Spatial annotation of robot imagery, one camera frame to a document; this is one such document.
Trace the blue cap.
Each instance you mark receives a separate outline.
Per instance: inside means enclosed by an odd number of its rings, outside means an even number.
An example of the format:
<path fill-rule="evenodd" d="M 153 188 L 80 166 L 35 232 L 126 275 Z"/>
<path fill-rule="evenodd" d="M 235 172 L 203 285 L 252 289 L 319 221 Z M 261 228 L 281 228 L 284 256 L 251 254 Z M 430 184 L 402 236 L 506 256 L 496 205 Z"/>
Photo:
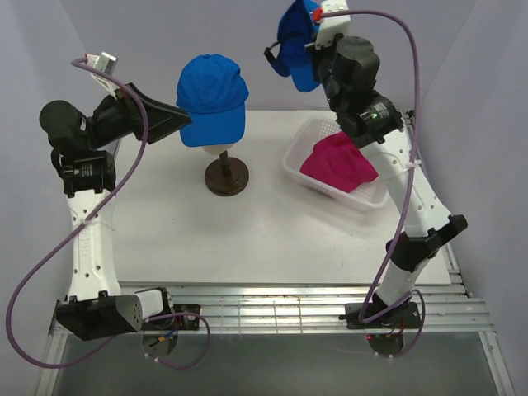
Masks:
<path fill-rule="evenodd" d="M 275 73 L 291 78 L 295 89 L 302 93 L 311 92 L 319 85 L 314 79 L 310 54 L 305 49 L 318 31 L 312 19 L 318 8 L 314 1 L 293 1 L 279 21 L 276 41 L 264 51 Z"/>
<path fill-rule="evenodd" d="M 249 91 L 241 68 L 221 54 L 195 57 L 177 82 L 178 107 L 191 123 L 180 130 L 190 148 L 236 144 L 244 136 Z"/>

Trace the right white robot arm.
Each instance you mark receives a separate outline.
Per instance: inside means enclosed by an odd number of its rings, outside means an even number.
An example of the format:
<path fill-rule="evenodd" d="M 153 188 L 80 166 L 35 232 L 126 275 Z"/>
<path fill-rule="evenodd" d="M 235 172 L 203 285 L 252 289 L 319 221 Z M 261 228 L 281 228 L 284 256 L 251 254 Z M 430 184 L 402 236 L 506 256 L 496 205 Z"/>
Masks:
<path fill-rule="evenodd" d="M 400 213 L 360 311 L 361 322 L 391 328 L 402 318 L 422 269 L 468 222 L 441 203 L 418 163 L 401 113 L 375 90 L 380 59 L 373 45 L 338 34 L 330 45 L 309 44 L 306 50 L 338 125 L 377 171 Z"/>

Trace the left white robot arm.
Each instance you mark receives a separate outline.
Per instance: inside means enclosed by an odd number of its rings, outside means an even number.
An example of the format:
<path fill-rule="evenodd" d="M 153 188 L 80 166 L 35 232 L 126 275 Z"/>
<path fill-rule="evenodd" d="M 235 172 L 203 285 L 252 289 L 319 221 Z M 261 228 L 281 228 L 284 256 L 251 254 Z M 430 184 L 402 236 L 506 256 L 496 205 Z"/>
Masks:
<path fill-rule="evenodd" d="M 104 148 L 133 134 L 153 144 L 191 123 L 183 110 L 145 96 L 133 83 L 103 98 L 92 115 L 72 104 L 47 103 L 40 127 L 52 147 L 52 164 L 63 183 L 72 226 L 73 269 L 57 321 L 87 341 L 138 332 L 147 319 L 156 329 L 169 328 L 175 310 L 164 288 L 122 293 L 112 247 L 116 165 Z"/>

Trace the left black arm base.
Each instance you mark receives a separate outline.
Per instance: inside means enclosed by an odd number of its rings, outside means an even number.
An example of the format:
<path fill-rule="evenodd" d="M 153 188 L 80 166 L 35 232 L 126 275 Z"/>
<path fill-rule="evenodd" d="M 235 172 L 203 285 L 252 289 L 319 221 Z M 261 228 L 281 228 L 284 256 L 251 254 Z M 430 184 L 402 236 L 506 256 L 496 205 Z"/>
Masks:
<path fill-rule="evenodd" d="M 172 310 L 175 313 L 183 313 L 183 315 L 167 319 L 163 329 L 167 329 L 168 331 L 194 331 L 199 329 L 200 320 L 196 315 L 201 312 L 200 305 L 175 304 Z"/>

